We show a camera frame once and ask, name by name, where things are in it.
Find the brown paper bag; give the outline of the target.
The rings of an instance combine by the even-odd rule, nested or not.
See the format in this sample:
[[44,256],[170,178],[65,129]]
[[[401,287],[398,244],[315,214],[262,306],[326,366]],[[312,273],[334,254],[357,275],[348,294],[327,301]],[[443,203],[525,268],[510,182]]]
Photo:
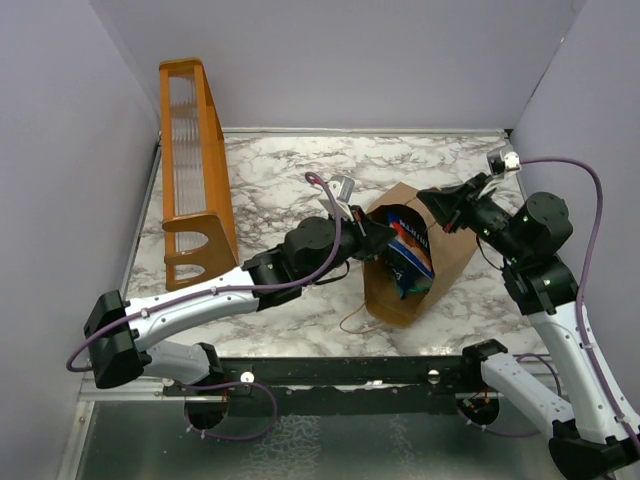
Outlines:
[[343,331],[364,334],[383,326],[406,328],[412,325],[445,296],[473,257],[476,251],[475,235],[468,230],[445,232],[416,198],[417,193],[416,188],[398,183],[376,199],[367,213],[377,208],[404,205],[424,219],[435,274],[430,291],[409,294],[401,299],[395,290],[394,273],[386,263],[386,249],[377,259],[363,264],[364,299],[354,311],[367,311],[376,324],[358,330],[350,330],[340,324]]

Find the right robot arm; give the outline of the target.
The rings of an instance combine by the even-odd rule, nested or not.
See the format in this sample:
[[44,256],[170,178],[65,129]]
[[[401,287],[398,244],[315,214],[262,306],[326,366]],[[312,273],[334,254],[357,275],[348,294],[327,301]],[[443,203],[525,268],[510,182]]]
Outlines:
[[639,416],[621,405],[622,393],[578,303],[578,283],[557,255],[573,232],[567,205],[536,192],[511,215],[493,201],[494,190],[492,178],[480,173],[416,197],[444,232],[468,228],[503,257],[509,296],[543,341],[566,394],[552,392],[495,341],[464,349],[476,357],[460,365],[461,383],[504,395],[544,436],[565,478],[612,474],[639,459]]

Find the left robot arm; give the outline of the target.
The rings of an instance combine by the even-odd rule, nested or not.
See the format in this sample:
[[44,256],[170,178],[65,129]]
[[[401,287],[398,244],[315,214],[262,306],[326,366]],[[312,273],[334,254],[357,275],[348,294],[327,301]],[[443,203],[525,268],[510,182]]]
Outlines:
[[171,336],[226,317],[252,314],[300,297],[304,287],[350,259],[368,261],[395,238],[394,228],[354,208],[350,219],[309,217],[274,248],[211,280],[155,297],[99,297],[84,334],[99,389],[142,376],[167,378],[195,392],[214,392],[223,376],[214,348]]

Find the dark blue snack packet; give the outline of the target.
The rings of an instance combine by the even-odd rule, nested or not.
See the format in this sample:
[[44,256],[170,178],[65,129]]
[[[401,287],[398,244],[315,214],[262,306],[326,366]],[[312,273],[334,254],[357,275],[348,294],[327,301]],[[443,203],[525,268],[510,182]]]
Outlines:
[[428,276],[433,280],[435,274],[424,219],[415,210],[396,205],[389,208],[388,220],[397,232],[386,250],[386,263],[395,279],[408,274],[410,277]]

